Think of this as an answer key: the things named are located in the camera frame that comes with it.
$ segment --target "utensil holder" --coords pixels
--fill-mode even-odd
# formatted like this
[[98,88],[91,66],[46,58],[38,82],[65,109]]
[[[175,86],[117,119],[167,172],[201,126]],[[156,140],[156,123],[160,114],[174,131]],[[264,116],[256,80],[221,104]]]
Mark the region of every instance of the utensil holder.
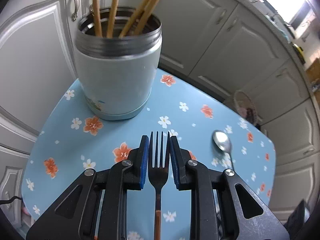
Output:
[[[110,8],[100,10],[102,33]],[[118,8],[111,39],[94,35],[92,14],[78,25],[75,42],[76,71],[89,108],[105,120],[128,119],[145,106],[159,63],[160,20],[151,15],[141,35],[118,38],[134,8]]]

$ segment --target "metal screw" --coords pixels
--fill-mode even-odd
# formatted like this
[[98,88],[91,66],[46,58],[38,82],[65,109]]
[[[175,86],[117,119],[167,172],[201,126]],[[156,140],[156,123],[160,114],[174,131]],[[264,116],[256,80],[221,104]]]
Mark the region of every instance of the metal screw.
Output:
[[188,161],[188,164],[189,164],[190,166],[197,166],[197,165],[198,165],[198,162],[197,162],[196,160],[189,160],[189,161]]
[[94,171],[93,171],[93,169],[87,169],[84,171],[84,174],[86,176],[92,176],[94,174]]
[[132,161],[130,161],[130,160],[124,160],[124,161],[122,161],[122,165],[123,166],[130,166],[132,164]]
[[225,173],[228,175],[228,176],[233,176],[235,174],[235,172],[232,170],[232,169],[227,169],[225,171]]

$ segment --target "fork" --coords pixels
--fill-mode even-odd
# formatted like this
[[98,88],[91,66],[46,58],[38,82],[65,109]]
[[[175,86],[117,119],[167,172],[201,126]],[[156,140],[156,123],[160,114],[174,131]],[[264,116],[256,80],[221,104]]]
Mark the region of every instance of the fork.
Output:
[[160,145],[160,163],[158,167],[158,132],[156,137],[156,153],[155,165],[152,167],[152,146],[153,146],[153,132],[150,135],[149,157],[148,157],[148,178],[151,185],[156,190],[156,208],[155,208],[155,232],[154,240],[160,240],[161,231],[161,189],[166,184],[169,175],[169,158],[170,158],[170,134],[167,136],[167,146],[165,150],[165,160],[163,167],[163,132],[161,132]]

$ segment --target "floral tablecloth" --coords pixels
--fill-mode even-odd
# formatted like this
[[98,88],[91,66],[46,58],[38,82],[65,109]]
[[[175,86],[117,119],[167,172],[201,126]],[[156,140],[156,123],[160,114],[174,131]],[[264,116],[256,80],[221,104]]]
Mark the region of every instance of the floral tablecloth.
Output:
[[[39,218],[84,169],[111,168],[139,147],[141,136],[150,136],[151,131],[176,135],[180,147],[209,169],[231,168],[230,156],[216,152],[212,144],[214,130],[228,133],[235,171],[268,204],[276,161],[273,143],[220,102],[158,69],[150,98],[136,117],[105,121],[89,110],[76,80],[34,145],[24,173],[23,200],[32,217]],[[161,238],[189,239],[190,192],[178,191],[171,166],[169,172],[162,190]],[[128,191],[128,240],[153,239],[154,199],[148,176],[142,191]]]

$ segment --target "spoon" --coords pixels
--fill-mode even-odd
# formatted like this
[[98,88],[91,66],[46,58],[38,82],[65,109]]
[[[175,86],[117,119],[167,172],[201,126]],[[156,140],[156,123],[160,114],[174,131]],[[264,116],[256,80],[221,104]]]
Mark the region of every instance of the spoon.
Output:
[[232,144],[228,135],[223,131],[215,130],[212,134],[212,139],[222,152],[230,155],[232,169],[235,170],[233,167],[233,161],[231,158]]

